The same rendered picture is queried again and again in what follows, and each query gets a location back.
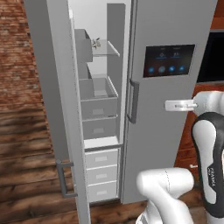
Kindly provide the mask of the glass fridge shelf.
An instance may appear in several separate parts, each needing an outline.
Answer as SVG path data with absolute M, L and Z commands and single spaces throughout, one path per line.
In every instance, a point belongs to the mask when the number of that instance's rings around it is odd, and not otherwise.
M 100 39 L 101 46 L 93 49 L 94 57 L 103 57 L 103 56 L 120 56 L 120 53 L 116 48 L 106 39 Z

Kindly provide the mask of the grey door bin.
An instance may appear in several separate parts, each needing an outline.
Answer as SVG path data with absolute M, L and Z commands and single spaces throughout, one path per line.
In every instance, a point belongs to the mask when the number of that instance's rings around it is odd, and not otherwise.
M 75 41 L 78 61 L 81 63 L 93 61 L 92 42 L 85 29 L 75 29 Z

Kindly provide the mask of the black built-in oven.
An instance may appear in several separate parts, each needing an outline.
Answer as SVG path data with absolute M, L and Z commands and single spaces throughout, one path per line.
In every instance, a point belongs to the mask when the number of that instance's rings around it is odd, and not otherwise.
M 199 70 L 198 83 L 224 81 L 224 30 L 211 30 Z

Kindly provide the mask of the grey fridge door with bins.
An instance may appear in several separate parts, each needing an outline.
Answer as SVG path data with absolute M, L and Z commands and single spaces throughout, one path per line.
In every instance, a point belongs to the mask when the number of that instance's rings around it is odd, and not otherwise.
M 55 159 L 64 168 L 68 193 L 76 203 L 79 224 L 91 224 L 78 67 L 68 0 L 24 0 L 38 77 Z

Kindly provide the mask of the white fridge drawer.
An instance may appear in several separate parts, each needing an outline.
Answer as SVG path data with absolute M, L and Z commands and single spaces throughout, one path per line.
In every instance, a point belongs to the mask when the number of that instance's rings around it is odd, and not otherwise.
M 118 159 L 118 149 L 97 150 L 86 153 L 86 167 L 96 168 L 107 165 L 116 165 Z
M 105 166 L 87 170 L 87 183 L 89 185 L 100 184 L 116 180 L 117 165 Z
M 117 183 L 115 181 L 88 187 L 88 199 L 90 202 L 110 200 L 117 195 Z

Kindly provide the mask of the brown wooden cupboard run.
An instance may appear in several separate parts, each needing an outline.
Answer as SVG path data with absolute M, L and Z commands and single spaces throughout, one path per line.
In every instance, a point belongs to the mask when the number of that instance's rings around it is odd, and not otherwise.
M 211 29 L 224 30 L 224 0 L 218 0 Z M 212 81 L 205 84 L 196 84 L 192 95 L 196 95 L 200 91 L 207 90 L 224 91 L 224 81 Z M 191 127 L 196 118 L 197 116 L 193 112 L 189 112 L 187 114 L 174 166 L 187 168 L 192 173 L 194 179 L 199 181 L 197 153 L 191 137 Z

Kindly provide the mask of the grey fridge door with screen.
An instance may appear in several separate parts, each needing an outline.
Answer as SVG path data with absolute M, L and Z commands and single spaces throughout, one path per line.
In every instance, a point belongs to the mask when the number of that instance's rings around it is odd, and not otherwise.
M 136 123 L 125 127 L 123 204 L 144 200 L 137 190 L 137 174 L 174 166 L 186 121 L 185 112 L 165 110 L 167 100 L 189 100 L 200 65 L 218 0 L 133 0 L 129 35 L 129 80 L 139 82 Z M 144 77 L 149 68 L 175 66 L 173 59 L 154 57 L 149 46 L 193 47 L 190 65 L 182 75 Z M 129 84 L 127 114 L 133 87 Z

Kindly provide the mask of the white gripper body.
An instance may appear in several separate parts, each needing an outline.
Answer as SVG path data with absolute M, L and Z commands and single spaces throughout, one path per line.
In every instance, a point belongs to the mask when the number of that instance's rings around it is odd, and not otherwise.
M 166 111 L 194 111 L 197 107 L 193 100 L 167 100 L 164 103 Z

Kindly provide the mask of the grey side-by-side fridge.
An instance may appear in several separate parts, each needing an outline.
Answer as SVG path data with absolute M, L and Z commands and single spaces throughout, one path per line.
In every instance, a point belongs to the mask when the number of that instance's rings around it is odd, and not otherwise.
M 106 39 L 120 53 L 120 56 L 94 57 L 92 62 L 78 61 L 78 79 L 94 79 L 109 77 L 118 93 L 116 111 L 116 135 L 84 139 L 85 152 L 118 149 L 116 198 L 121 200 L 125 127 L 127 117 L 127 101 L 129 99 L 129 58 L 130 58 L 130 28 L 133 0 L 69 0 L 73 12 L 73 29 L 85 29 L 91 39 Z M 144 77 L 182 75 L 190 65 L 193 55 L 191 45 L 147 47 L 150 63 L 154 57 L 161 60 L 173 59 L 175 66 L 161 66 L 159 69 L 149 68 Z

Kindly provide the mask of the large open grey fridge drawer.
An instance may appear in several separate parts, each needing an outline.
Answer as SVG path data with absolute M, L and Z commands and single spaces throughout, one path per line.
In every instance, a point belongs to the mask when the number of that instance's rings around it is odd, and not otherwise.
M 80 80 L 79 84 L 84 120 L 116 115 L 118 93 L 109 77 Z

